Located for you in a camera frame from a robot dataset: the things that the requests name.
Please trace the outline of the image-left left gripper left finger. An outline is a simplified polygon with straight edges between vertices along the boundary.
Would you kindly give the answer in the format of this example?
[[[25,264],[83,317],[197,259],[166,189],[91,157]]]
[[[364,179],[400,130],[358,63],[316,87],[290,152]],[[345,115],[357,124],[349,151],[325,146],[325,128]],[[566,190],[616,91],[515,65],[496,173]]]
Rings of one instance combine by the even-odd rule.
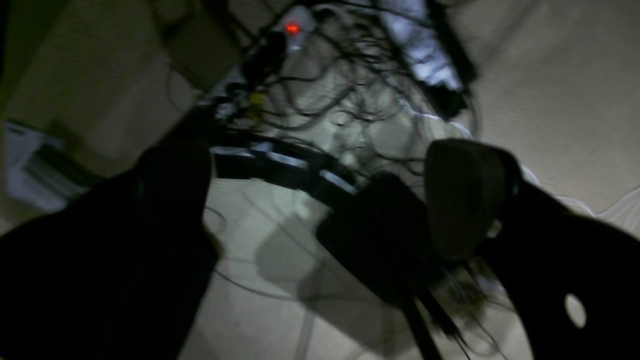
[[[176,360],[220,254],[217,121],[189,111],[135,166],[1,237],[3,360]]]

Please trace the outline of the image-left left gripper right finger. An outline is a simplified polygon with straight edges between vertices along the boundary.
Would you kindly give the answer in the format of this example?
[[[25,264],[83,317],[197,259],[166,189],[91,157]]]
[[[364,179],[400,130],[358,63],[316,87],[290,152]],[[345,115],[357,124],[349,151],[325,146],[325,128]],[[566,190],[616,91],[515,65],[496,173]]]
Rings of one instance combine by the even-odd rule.
[[[535,360],[639,358],[639,241],[526,181],[512,153],[465,139],[426,151],[430,241],[443,260],[482,258]]]

